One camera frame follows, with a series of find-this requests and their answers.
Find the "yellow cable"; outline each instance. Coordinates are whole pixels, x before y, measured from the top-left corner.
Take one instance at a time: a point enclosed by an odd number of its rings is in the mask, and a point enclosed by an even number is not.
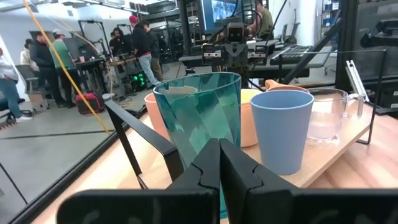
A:
[[[93,113],[93,115],[95,116],[95,118],[98,120],[98,122],[100,123],[100,125],[102,126],[102,128],[105,130],[105,132],[107,134],[110,134],[110,132],[108,131],[108,129],[106,128],[103,120],[95,113],[95,111],[93,110],[93,108],[90,106],[90,104],[87,102],[86,98],[83,96],[83,94],[81,93],[80,89],[77,87],[76,83],[73,81],[72,77],[69,75],[68,70],[65,68],[65,65],[62,63],[62,60],[57,52],[57,50],[55,50],[54,45],[51,43],[49,37],[47,37],[47,35],[45,34],[42,26],[40,25],[40,23],[37,21],[36,17],[34,16],[32,10],[30,9],[28,3],[26,0],[22,0],[24,2],[25,8],[27,9],[27,11],[29,12],[30,17],[32,18],[32,20],[34,21],[34,23],[36,24],[36,26],[39,28],[40,33],[45,37],[46,41],[49,43],[49,46],[51,47],[51,49],[54,51],[55,57],[57,58],[57,60],[60,62],[60,65],[62,67],[63,72],[65,72],[65,74],[67,75],[68,79],[70,80],[71,84],[73,85],[73,87],[76,89],[76,91],[78,92],[79,96],[81,97],[81,99],[83,100],[83,102],[85,103],[85,105],[88,107],[88,109]]]

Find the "orange cup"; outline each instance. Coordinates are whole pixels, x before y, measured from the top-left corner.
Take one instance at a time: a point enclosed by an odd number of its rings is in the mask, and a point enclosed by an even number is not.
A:
[[[147,106],[149,119],[155,131],[166,139],[169,139],[169,134],[166,130],[166,127],[164,126],[163,118],[160,114],[159,108],[157,107],[154,94],[148,94],[147,96],[145,96],[144,100],[145,105]]]
[[[250,100],[255,95],[261,93],[260,90],[242,89],[241,90],[241,146],[248,147],[257,144],[256,127],[251,112]]]

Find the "cap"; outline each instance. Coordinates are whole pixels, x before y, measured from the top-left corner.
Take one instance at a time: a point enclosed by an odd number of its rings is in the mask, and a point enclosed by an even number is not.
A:
[[[59,35],[64,35],[60,30],[55,29],[52,31],[53,34],[59,34]]]
[[[137,18],[137,16],[130,16],[129,17],[129,20],[130,20],[130,22],[132,22],[132,23],[137,23],[138,22],[138,18]]]

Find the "keyboard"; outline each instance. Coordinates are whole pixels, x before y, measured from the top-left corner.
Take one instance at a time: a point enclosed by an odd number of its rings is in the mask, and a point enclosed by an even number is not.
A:
[[[271,65],[279,65],[280,54],[282,54],[282,65],[299,63],[299,61],[301,61],[301,59],[304,57],[303,53],[308,52],[311,48],[312,46],[299,46],[299,45],[288,46],[285,50],[273,56],[269,60],[269,63]]]

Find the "concrete floor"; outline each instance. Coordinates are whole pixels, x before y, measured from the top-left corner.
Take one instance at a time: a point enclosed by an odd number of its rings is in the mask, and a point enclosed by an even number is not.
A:
[[[335,69],[335,58],[330,58],[325,66]],[[164,65],[165,79],[177,76],[179,63]],[[197,73],[210,72],[210,67],[196,68]],[[179,77],[184,76],[184,66]],[[300,83],[329,82],[335,80],[335,73],[329,70],[324,76],[324,69],[312,69],[309,78],[299,78]],[[129,98],[127,108],[139,110],[144,104],[144,97],[151,90],[137,93]],[[113,129],[107,112],[99,114],[108,129]],[[107,134],[79,134],[68,136],[2,139],[21,136],[46,134],[64,134],[85,131],[101,131],[102,128],[94,116],[82,116],[77,110],[51,108],[37,115],[32,121],[17,124],[0,130],[0,163],[5,167],[14,182],[20,188],[28,202],[36,198],[80,159],[93,150]],[[20,210],[24,203],[16,190],[0,170],[0,224],[7,223]]]

